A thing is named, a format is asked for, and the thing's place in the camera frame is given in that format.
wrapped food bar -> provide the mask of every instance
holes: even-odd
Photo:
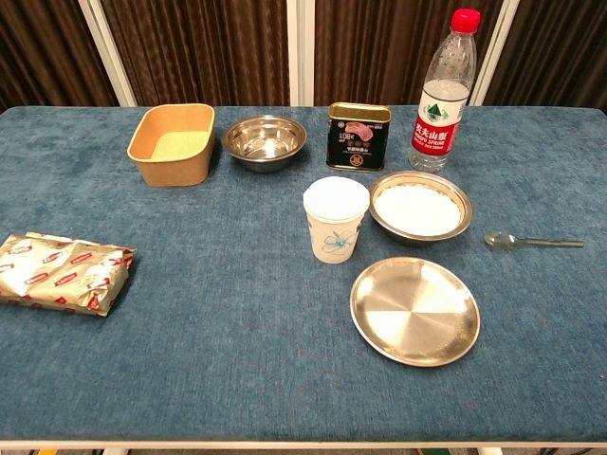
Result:
[[[28,232],[0,246],[0,302],[107,316],[135,250]]]

bowl of white powder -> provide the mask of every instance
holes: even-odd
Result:
[[[422,246],[453,238],[472,220],[468,196],[432,173],[390,173],[376,181],[370,193],[371,215],[403,244]]]

spoon handle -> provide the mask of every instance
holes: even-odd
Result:
[[[584,246],[582,240],[521,239],[521,242],[526,245],[560,246],[564,248],[582,248]]]

table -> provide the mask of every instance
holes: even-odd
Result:
[[[408,168],[415,107],[394,107],[381,173],[325,167],[324,107],[218,107],[217,137],[239,118],[297,119],[308,132],[302,155],[280,173],[255,174],[217,140],[208,180],[172,189],[147,187],[127,158],[144,112],[18,107],[0,116],[0,235],[34,230],[138,249],[108,318],[0,305],[0,446],[607,441],[600,111],[470,108],[443,172],[472,200],[469,231],[415,249],[367,215],[340,265],[312,256],[302,192],[326,175],[370,185]],[[495,228],[586,247],[489,251],[482,236]],[[351,320],[359,272],[408,255],[453,271],[479,305],[476,346],[448,366],[395,363]]]

red bottle cap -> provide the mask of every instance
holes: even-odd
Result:
[[[481,23],[481,13],[476,9],[457,9],[451,17],[451,30],[459,33],[474,33]]]

